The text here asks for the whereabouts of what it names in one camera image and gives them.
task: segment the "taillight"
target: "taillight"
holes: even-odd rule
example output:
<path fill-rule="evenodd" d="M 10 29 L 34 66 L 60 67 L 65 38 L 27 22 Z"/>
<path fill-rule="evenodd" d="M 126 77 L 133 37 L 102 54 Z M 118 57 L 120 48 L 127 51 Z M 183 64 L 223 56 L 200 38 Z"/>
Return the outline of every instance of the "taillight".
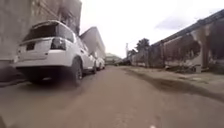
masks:
<path fill-rule="evenodd" d="M 54 38 L 51 44 L 52 50 L 66 50 L 65 40 L 61 40 L 60 38 Z"/>

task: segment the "cloudy sky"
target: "cloudy sky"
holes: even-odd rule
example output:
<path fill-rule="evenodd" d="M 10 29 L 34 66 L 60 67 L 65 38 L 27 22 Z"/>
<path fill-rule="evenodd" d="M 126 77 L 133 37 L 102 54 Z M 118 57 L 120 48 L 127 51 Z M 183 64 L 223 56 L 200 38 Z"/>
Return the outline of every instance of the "cloudy sky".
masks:
<path fill-rule="evenodd" d="M 81 33 L 97 26 L 106 51 L 125 57 L 138 40 L 155 43 L 224 9 L 223 0 L 81 0 Z"/>

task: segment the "car tire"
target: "car tire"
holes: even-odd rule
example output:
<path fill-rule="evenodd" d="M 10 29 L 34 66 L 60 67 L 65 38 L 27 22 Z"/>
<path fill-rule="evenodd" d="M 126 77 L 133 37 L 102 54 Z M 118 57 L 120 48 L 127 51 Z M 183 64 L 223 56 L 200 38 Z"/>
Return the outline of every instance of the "car tire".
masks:
<path fill-rule="evenodd" d="M 72 67 L 71 67 L 71 75 L 72 81 L 75 86 L 79 86 L 81 84 L 81 80 L 83 77 L 83 70 L 80 59 L 74 59 Z"/>
<path fill-rule="evenodd" d="M 97 72 L 97 67 L 96 67 L 96 63 L 93 66 L 93 70 L 92 70 L 92 74 L 96 74 Z"/>

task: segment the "road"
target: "road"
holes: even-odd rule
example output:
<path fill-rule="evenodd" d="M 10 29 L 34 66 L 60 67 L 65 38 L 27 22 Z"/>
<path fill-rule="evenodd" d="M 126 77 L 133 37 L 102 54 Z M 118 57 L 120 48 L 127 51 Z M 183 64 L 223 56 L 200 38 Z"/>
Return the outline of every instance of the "road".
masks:
<path fill-rule="evenodd" d="M 2 88 L 0 113 L 18 128 L 224 127 L 223 102 L 159 90 L 122 67 L 87 76 L 78 88 Z"/>

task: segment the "rear bumper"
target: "rear bumper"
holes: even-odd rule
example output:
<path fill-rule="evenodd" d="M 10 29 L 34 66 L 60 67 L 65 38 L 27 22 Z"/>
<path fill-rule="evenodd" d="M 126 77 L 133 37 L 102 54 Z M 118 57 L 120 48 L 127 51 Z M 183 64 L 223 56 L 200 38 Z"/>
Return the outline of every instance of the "rear bumper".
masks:
<path fill-rule="evenodd" d="M 66 51 L 51 50 L 45 59 L 24 60 L 15 62 L 12 66 L 19 67 L 37 67 L 37 66 L 67 66 L 72 65 L 72 59 L 69 58 Z"/>

